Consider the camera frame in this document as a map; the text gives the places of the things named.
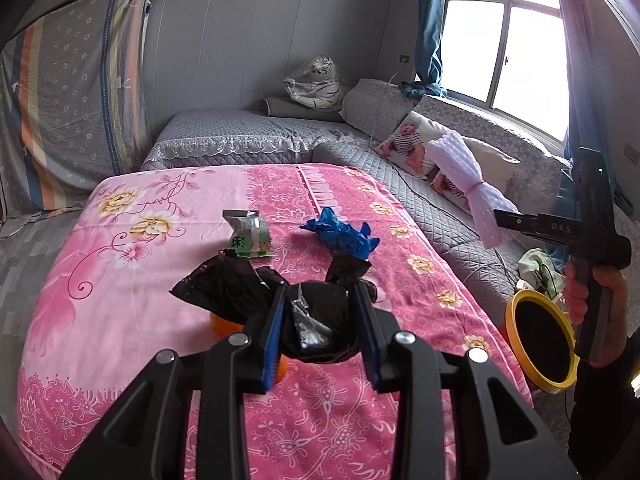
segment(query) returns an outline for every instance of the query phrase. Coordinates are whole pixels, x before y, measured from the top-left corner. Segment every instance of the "window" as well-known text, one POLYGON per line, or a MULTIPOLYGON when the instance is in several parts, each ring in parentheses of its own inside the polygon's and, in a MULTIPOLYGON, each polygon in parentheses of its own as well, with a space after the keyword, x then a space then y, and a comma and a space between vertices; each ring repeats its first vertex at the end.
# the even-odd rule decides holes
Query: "window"
POLYGON ((446 0, 442 86, 558 141, 569 121, 558 0, 446 0))

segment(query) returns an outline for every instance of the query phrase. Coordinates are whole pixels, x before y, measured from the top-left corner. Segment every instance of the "person's hand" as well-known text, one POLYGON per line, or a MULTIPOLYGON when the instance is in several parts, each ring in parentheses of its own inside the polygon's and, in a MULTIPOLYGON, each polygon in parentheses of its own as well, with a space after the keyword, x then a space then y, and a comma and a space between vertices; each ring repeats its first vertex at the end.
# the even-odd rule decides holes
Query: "person's hand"
MULTIPOLYGON (((566 283, 564 285, 564 302, 569 309, 569 319, 581 324, 587 313, 586 299, 589 295, 587 286, 576 280, 574 263, 569 261, 565 268, 566 283)), ((596 368, 607 366, 622 355, 626 346, 626 301, 628 289, 625 277, 613 267, 595 267, 594 279, 602 286, 610 288, 611 309, 609 324, 604 339, 602 355, 597 362, 590 362, 596 368)))

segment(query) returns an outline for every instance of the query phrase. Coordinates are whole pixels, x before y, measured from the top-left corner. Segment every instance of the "pink tablecloth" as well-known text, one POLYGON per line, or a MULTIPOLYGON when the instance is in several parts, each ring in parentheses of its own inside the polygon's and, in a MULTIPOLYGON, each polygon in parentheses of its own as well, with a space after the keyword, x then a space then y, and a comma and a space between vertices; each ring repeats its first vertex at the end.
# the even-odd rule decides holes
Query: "pink tablecloth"
MULTIPOLYGON (((45 478, 55 478, 129 381, 162 348, 207 349, 209 314, 167 291, 223 248, 223 208, 259 209, 277 250, 272 265, 291 283, 322 280, 330 262, 299 229, 324 206, 380 246, 368 278, 377 306, 432 346, 461 354, 486 348, 530 401, 510 349, 396 199, 350 168, 222 166, 110 178, 93 193, 36 304, 18 391, 20 441, 45 478)), ((245 399, 254 480, 367 480, 389 476, 397 403, 377 396, 356 356, 339 365, 290 362, 265 396, 245 399)), ((449 477, 454 433, 443 394, 449 477)), ((194 476, 197 402, 191 412, 186 478, 194 476)))

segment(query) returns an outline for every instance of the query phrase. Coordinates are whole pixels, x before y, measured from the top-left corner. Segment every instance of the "white tiger plush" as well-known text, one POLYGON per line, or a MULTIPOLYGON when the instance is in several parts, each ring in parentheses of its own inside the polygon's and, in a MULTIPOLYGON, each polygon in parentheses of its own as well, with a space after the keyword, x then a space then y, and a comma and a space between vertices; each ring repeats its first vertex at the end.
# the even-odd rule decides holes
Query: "white tiger plush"
POLYGON ((327 111, 340 109, 346 94, 333 60, 320 55, 294 70, 284 80, 284 87, 294 101, 327 111))

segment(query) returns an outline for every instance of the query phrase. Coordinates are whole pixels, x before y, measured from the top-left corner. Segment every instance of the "yellow flower print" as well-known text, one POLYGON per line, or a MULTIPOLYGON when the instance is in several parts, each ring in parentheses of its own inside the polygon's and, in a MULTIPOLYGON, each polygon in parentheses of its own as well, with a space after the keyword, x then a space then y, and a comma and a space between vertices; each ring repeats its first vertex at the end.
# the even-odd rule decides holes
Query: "yellow flower print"
POLYGON ((392 225, 391 234, 396 238, 410 238, 411 229, 403 225, 392 225))
POLYGON ((462 343, 462 349, 466 352, 472 348, 482 348, 485 352, 491 355, 491 349, 489 343, 484 340, 481 335, 465 335, 465 342, 462 343))
POLYGON ((129 232, 135 238, 155 238, 165 235, 172 229, 180 225, 177 215, 172 215, 168 211, 146 212, 131 219, 131 229, 129 232))
POLYGON ((406 261, 411 265, 418 274, 433 274, 436 271, 435 265, 431 260, 411 254, 406 261))
POLYGON ((379 215, 391 216, 394 213, 390 207, 387 207, 386 205, 380 204, 378 202, 372 202, 371 204, 369 204, 369 207, 379 215))
POLYGON ((364 191, 365 193, 375 193, 376 190, 373 189, 369 184, 358 184, 358 189, 360 191, 364 191))
POLYGON ((460 307, 462 299, 453 290, 443 290, 436 296, 442 308, 455 309, 460 307))
POLYGON ((137 199, 144 194, 138 188, 129 187, 111 193, 100 203, 100 216, 124 213, 131 209, 137 199))

